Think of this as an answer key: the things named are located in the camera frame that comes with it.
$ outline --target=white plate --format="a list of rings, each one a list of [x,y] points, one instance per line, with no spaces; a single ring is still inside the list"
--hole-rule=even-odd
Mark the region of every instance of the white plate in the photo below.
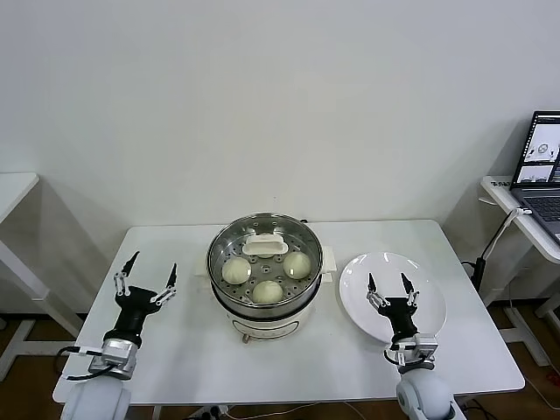
[[[431,281],[430,275],[409,258],[390,252],[374,252],[354,258],[340,276],[340,298],[353,322],[364,332],[383,341],[391,342],[393,330],[388,318],[382,317],[368,302],[369,273],[377,291],[385,298],[407,296],[401,273],[412,282],[418,295],[418,309],[412,316],[419,333],[437,334],[445,324],[447,310],[444,296]]]

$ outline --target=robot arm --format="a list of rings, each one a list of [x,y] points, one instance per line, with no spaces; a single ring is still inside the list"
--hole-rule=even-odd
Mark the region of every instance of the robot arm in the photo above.
[[[418,333],[412,321],[417,310],[419,292],[401,273],[407,297],[384,297],[377,291],[371,273],[366,298],[393,328],[393,338],[384,356],[398,366],[401,381],[396,386],[396,397],[402,411],[412,420],[466,419],[453,398],[447,383],[433,372],[434,353],[438,348],[436,337]]]
[[[123,420],[130,403],[130,392],[123,382],[132,377],[137,364],[137,351],[142,345],[140,334],[146,317],[158,312],[177,293],[177,264],[173,265],[165,288],[156,293],[128,286],[136,252],[122,270],[113,276],[115,301],[121,312],[112,330],[103,337],[101,348],[73,347],[72,353],[93,355],[89,375],[65,376],[75,385],[62,410],[63,420]]]

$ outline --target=laptop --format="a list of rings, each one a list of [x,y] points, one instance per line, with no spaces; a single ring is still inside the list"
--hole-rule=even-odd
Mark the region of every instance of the laptop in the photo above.
[[[560,244],[560,111],[536,111],[511,193]]]

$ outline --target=white table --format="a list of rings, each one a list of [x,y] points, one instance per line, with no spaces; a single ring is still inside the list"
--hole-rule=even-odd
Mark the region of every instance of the white table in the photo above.
[[[524,380],[506,344],[439,225],[432,220],[311,223],[333,248],[339,270],[355,256],[391,251],[433,275],[447,302],[438,335],[436,371],[458,395],[520,389]],[[338,274],[321,285],[308,324],[277,341],[242,343],[207,280],[193,275],[221,226],[133,227],[126,235],[80,332],[79,345],[99,346],[115,323],[112,273],[136,251],[132,284],[159,290],[178,264],[178,295],[150,315],[136,371],[125,387],[132,404],[302,403],[395,398],[399,374],[383,346],[347,316]],[[67,375],[83,375],[89,359],[71,355]],[[63,403],[72,383],[59,379],[53,398]]]
[[[480,184],[488,193],[490,198],[506,214],[519,206],[519,202],[509,191],[512,177],[487,176]],[[525,265],[525,258],[529,251],[535,247],[539,253],[554,264],[560,264],[560,246],[552,240],[550,235],[530,215],[522,215],[514,219],[518,230],[510,229],[506,241],[500,240],[498,247],[505,249],[508,258],[489,260],[486,266],[485,279],[480,287],[480,296],[486,305],[490,305],[505,289],[509,283],[518,275]],[[539,284],[533,282],[534,289],[543,291],[546,287],[558,279],[558,269],[550,269],[543,265],[539,269],[536,278]],[[535,313],[540,318],[547,317],[553,326],[560,331],[560,320],[554,310],[560,306],[560,294],[556,293]],[[505,310],[505,313],[513,328],[500,330],[507,343],[523,342],[538,366],[548,366],[549,362],[543,353],[542,347],[535,340],[534,334],[529,333],[529,327],[516,309]]]
[[[0,223],[38,182],[36,173],[0,173]],[[17,275],[17,287],[74,337],[78,335],[83,321],[2,241],[0,261]],[[0,381],[8,374],[18,355],[55,355],[61,347],[69,344],[65,341],[25,341],[33,323],[31,320],[22,321],[3,351],[0,357]]]

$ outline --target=white bun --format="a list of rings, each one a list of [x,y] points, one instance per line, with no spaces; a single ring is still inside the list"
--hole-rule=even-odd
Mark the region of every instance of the white bun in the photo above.
[[[252,300],[256,304],[275,304],[282,300],[283,295],[284,290],[280,284],[267,280],[265,282],[260,282],[253,289]]]
[[[292,252],[283,260],[283,272],[299,280],[312,272],[312,262],[303,252]]]
[[[251,277],[251,264],[245,258],[235,256],[223,265],[221,276],[229,284],[243,284]]]

